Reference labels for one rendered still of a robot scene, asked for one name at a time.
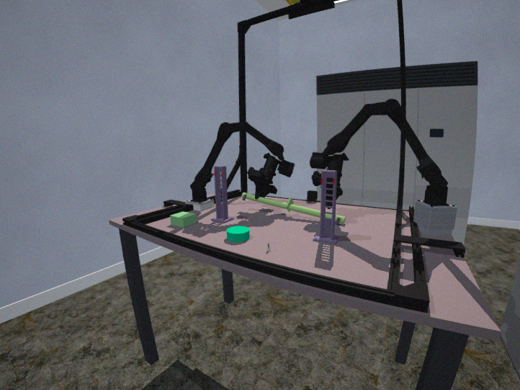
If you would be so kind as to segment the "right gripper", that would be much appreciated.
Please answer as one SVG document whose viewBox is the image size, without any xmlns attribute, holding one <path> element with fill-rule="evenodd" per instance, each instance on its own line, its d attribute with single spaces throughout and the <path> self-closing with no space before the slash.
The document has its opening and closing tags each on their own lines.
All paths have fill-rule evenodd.
<svg viewBox="0 0 520 390">
<path fill-rule="evenodd" d="M 276 176 L 275 169 L 268 166 L 264 166 L 264 168 L 261 168 L 261 170 L 262 172 L 252 170 L 249 174 L 251 178 L 257 178 L 256 181 L 254 180 L 254 184 L 256 186 L 255 199 L 258 199 L 259 196 L 264 198 L 269 193 L 277 194 L 276 187 L 274 185 L 270 185 L 273 184 L 273 176 Z M 265 176 L 263 175 L 263 173 Z"/>
</svg>

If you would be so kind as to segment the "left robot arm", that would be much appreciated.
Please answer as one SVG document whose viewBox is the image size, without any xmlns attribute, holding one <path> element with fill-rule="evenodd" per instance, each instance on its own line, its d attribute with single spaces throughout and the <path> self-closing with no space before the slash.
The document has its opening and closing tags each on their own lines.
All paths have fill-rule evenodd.
<svg viewBox="0 0 520 390">
<path fill-rule="evenodd" d="M 426 153 L 421 142 L 408 124 L 404 117 L 405 115 L 402 107 L 396 99 L 389 99 L 386 102 L 366 104 L 363 106 L 354 119 L 340 133 L 328 141 L 327 147 L 323 153 L 313 152 L 313 155 L 310 158 L 310 167 L 314 169 L 335 167 L 342 170 L 343 161 L 348 161 L 349 159 L 345 153 L 335 153 L 340 153 L 346 148 L 351 137 L 372 115 L 388 115 L 399 127 L 408 144 L 412 148 L 420 164 L 420 166 L 417 166 L 417 170 L 421 173 L 422 178 L 424 177 L 424 179 L 430 184 L 426 186 L 423 202 L 432 206 L 449 205 L 447 204 L 448 182 L 443 180 L 444 177 L 441 175 L 440 168 L 437 168 L 438 166 L 431 158 L 429 158 L 430 156 Z M 328 155 L 322 156 L 321 154 Z"/>
</svg>

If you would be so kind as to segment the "green block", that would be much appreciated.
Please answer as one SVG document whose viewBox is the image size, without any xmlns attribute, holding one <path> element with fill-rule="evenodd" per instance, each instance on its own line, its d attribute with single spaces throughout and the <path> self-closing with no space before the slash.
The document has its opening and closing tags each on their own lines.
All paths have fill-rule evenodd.
<svg viewBox="0 0 520 390">
<path fill-rule="evenodd" d="M 196 214 L 188 212 L 180 212 L 170 216 L 171 225 L 186 227 L 196 223 Z"/>
</svg>

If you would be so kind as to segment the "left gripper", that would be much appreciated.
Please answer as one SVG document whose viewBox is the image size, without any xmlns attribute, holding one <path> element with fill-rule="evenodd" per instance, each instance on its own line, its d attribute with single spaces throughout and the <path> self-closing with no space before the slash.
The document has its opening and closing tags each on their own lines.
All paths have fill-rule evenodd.
<svg viewBox="0 0 520 390">
<path fill-rule="evenodd" d="M 337 199 L 343 193 L 342 189 L 340 188 L 340 185 L 341 185 L 340 184 L 340 179 L 342 177 L 341 169 L 338 169 L 338 168 L 335 168 L 335 167 L 329 167 L 326 170 L 337 170 L 337 183 L 336 183 L 336 199 Z M 333 182 L 333 178 L 327 177 L 326 178 L 326 182 Z M 318 180 L 318 184 L 321 185 L 321 177 Z M 337 187 L 337 186 L 339 186 L 339 187 Z M 326 184 L 326 188 L 333 189 L 333 184 Z M 326 194 L 332 195 L 333 194 L 333 190 L 326 190 Z M 333 200 L 333 197 L 326 196 L 326 200 Z M 326 202 L 326 206 L 332 206 L 332 205 L 333 205 L 332 202 Z"/>
</svg>

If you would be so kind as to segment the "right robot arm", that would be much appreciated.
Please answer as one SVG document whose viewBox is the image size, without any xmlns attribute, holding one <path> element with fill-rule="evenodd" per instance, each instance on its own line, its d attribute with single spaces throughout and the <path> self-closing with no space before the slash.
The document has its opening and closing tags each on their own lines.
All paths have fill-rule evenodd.
<svg viewBox="0 0 520 390">
<path fill-rule="evenodd" d="M 234 131 L 235 130 L 235 131 Z M 269 153 L 264 155 L 264 158 L 266 159 L 266 163 L 264 166 L 271 167 L 275 169 L 279 167 L 277 170 L 279 170 L 280 174 L 283 174 L 284 176 L 291 177 L 294 165 L 293 163 L 290 163 L 288 161 L 284 160 L 283 152 L 284 148 L 281 144 L 267 138 L 265 135 L 257 131 L 254 127 L 249 125 L 246 121 L 240 122 L 240 123 L 222 123 L 218 130 L 218 136 L 217 140 L 212 147 L 212 150 L 207 158 L 207 161 L 205 162 L 205 165 L 201 170 L 198 172 L 196 177 L 194 178 L 193 183 L 190 185 L 192 191 L 192 202 L 204 202 L 207 199 L 207 192 L 206 192 L 206 184 L 211 181 L 212 176 L 214 175 L 212 172 L 212 168 L 216 162 L 216 159 L 221 151 L 221 146 L 223 145 L 224 141 L 228 137 L 228 135 L 232 135 L 232 133 L 238 132 L 244 130 L 247 133 L 249 133 L 251 136 L 253 136 L 255 139 L 260 141 L 262 144 L 264 144 L 273 155 L 279 157 L 278 159 L 275 159 L 274 156 L 271 156 Z M 282 162 L 281 162 L 282 161 Z M 212 176 L 211 176 L 212 174 Z M 211 176 L 211 177 L 210 177 Z M 201 188 L 202 187 L 202 188 Z"/>
</svg>

